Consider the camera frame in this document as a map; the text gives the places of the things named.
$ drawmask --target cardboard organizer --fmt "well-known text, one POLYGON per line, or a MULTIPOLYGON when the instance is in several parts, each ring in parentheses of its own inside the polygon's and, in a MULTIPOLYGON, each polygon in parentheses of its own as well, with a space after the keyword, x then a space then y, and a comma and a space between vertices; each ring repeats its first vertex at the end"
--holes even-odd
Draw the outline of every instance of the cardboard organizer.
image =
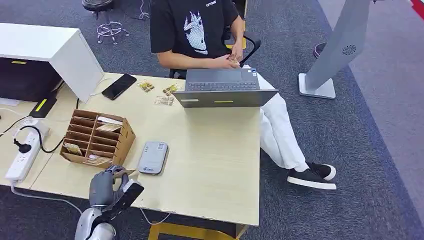
POLYGON ((110 165, 122 166, 135 138, 133 129, 124 117, 76 109, 72 114, 63 143, 78 145, 82 155, 70 153, 64 145, 60 149, 60 155, 74 163, 104 169, 110 165), (107 124, 99 121, 99 117, 122 122, 122 127, 113 132, 97 130, 96 128, 107 124), (104 158, 94 161, 89 157, 90 155, 104 158))

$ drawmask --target hand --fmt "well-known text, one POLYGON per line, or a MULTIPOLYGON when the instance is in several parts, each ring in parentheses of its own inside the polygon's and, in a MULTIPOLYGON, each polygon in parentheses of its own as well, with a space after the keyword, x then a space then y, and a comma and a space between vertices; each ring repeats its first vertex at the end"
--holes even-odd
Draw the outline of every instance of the hand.
POLYGON ((238 69, 240 64, 238 62, 233 62, 228 60, 229 54, 220 56, 214 59, 210 59, 207 68, 209 69, 238 69))
POLYGON ((241 61, 243 59, 243 44, 242 41, 236 41, 231 49, 230 59, 241 61))

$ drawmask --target robotic hand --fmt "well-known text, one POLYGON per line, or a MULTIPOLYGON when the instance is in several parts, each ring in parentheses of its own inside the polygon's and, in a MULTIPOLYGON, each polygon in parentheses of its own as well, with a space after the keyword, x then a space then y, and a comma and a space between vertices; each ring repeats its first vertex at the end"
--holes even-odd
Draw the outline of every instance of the robotic hand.
POLYGON ((139 182, 129 180, 121 166, 112 165, 97 173, 90 183, 88 199, 91 207, 79 217, 74 239, 112 240, 116 230, 110 221, 129 208, 143 190, 139 182), (122 179, 119 189, 114 191, 117 176, 122 179))

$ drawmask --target person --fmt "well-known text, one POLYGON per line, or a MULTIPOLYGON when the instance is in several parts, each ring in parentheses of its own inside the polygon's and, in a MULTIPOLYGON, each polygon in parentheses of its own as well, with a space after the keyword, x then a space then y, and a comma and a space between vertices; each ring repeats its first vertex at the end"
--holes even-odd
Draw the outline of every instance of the person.
MULTIPOLYGON (((151 52, 160 65, 179 72, 187 69, 239 68, 243 58, 243 20, 231 0, 153 0, 150 14, 151 52), (222 43, 230 26, 235 43, 222 43)), ((261 89, 274 89, 260 74, 261 89)), ((260 109, 260 147, 281 168, 287 181, 318 189, 336 189, 336 169, 306 162, 293 133, 286 102, 276 94, 260 109)))

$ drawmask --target black office chair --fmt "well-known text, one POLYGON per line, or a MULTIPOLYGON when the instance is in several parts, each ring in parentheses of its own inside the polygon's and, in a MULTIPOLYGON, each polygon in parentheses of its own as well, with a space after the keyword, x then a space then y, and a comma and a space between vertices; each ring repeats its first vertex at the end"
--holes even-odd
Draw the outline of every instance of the black office chair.
POLYGON ((129 36, 127 30, 117 21, 110 21, 108 12, 114 9, 114 0, 82 0, 82 6, 95 14, 95 19, 99 19, 99 13, 104 12, 106 23, 97 27, 98 43, 103 42, 102 37, 112 37, 113 45, 118 43, 115 41, 115 35, 125 32, 125 36, 129 36))
MULTIPOLYGON (((243 60, 240 61, 240 67, 243 67, 245 65, 245 62, 259 49, 259 47, 261 46, 261 40, 259 39, 259 37, 257 37, 256 35, 254 35, 251 32, 244 32, 243 37, 248 40, 249 42, 251 42, 253 44, 253 49, 252 51, 250 51, 246 57, 244 57, 243 60)), ((222 35, 222 44, 225 45, 225 41, 226 40, 230 40, 231 39, 231 31, 230 31, 230 27, 226 27, 224 28, 224 33, 222 35)), ((173 79, 175 77, 175 73, 178 73, 179 76, 177 78, 179 79, 186 79, 186 73, 187 71, 185 70, 178 70, 178 69, 170 69, 169 70, 169 78, 173 79)))

